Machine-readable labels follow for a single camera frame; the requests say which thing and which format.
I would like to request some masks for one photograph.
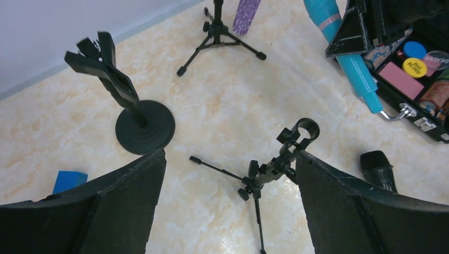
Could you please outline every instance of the pink eraser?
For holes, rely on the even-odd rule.
[[[409,76],[392,62],[389,62],[380,71],[379,75],[410,99],[415,99],[424,89],[424,86],[420,82]]]

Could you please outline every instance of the purple object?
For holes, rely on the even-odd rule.
[[[237,35],[245,35],[253,22],[261,0],[240,0],[232,30]]]

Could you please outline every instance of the metal latch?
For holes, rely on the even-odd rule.
[[[433,130],[434,128],[436,128],[436,125],[434,125],[432,122],[429,122],[429,120],[425,117],[414,121],[413,124],[416,125],[418,128],[420,128],[424,132],[427,132],[427,131],[430,131],[430,130]]]
[[[401,120],[404,117],[415,117],[417,115],[416,110],[407,103],[401,103],[399,104],[399,106],[401,107],[401,110],[396,117],[389,116],[385,111],[381,111],[380,114],[383,116],[383,118],[391,122]]]

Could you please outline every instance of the beige marble tile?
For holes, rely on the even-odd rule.
[[[343,10],[345,1],[338,3]],[[361,177],[359,155],[383,150],[400,193],[449,204],[447,146],[406,121],[370,114],[324,57],[326,42],[301,1],[262,1],[244,40],[266,61],[241,47],[210,49],[177,77],[205,37],[204,5],[213,9],[208,0],[116,48],[118,68],[140,98],[167,105],[177,124],[147,253],[258,253],[252,199],[243,202],[237,181],[188,158],[243,176],[250,160],[277,156],[275,138],[302,117],[320,125],[308,149],[318,158]],[[225,1],[225,24],[232,25],[237,5]],[[71,69],[1,101],[0,203],[44,198],[59,170],[84,171],[91,180],[136,159],[117,144],[120,111],[95,77]],[[261,209],[268,253],[313,253],[296,186],[285,177],[266,185]]]

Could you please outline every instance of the microphone stand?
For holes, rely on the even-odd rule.
[[[223,25],[223,22],[221,20],[221,11],[223,6],[223,0],[214,0],[214,17],[209,13],[208,8],[204,8],[204,15],[206,15],[211,23],[208,21],[204,22],[203,25],[203,32],[207,32],[208,35],[206,36],[206,39],[203,40],[203,42],[196,48],[193,55],[187,60],[187,62],[179,68],[179,70],[176,72],[178,76],[182,76],[186,71],[187,67],[190,65],[190,63],[193,61],[193,59],[198,55],[198,53],[203,49],[208,48],[218,48],[218,47],[225,47],[225,46],[243,46],[252,53],[256,54],[256,57],[260,60],[265,60],[266,55],[262,52],[259,52],[249,46],[248,44],[241,41],[239,38],[235,37],[233,34],[229,32],[229,29],[227,26]],[[235,42],[221,42],[220,37],[222,35],[225,35],[231,39],[233,39]]]
[[[298,128],[306,129],[309,132],[310,138],[304,138],[300,143],[297,143],[297,140],[301,135]],[[319,136],[319,134],[320,129],[315,121],[309,118],[300,119],[292,129],[289,130],[285,128],[277,137],[277,140],[283,144],[279,151],[280,155],[273,158],[269,163],[262,164],[260,167],[256,160],[252,160],[249,163],[248,176],[243,178],[224,169],[205,163],[197,157],[190,156],[190,160],[198,165],[205,165],[206,167],[241,181],[245,187],[239,189],[238,194],[244,201],[249,200],[250,194],[253,195],[261,239],[261,254],[266,254],[262,233],[261,208],[259,205],[261,190],[265,184],[278,180],[283,175],[286,175],[292,182],[298,184],[296,180],[296,171],[290,167],[291,163],[296,160],[299,152],[305,150],[307,146]]]
[[[85,38],[76,44],[79,52],[67,51],[66,63],[78,73],[97,76],[117,103],[124,107],[115,124],[120,145],[145,155],[168,145],[175,132],[170,110],[156,101],[141,101],[128,76],[115,67],[115,45],[108,32],[98,32],[96,42]]]

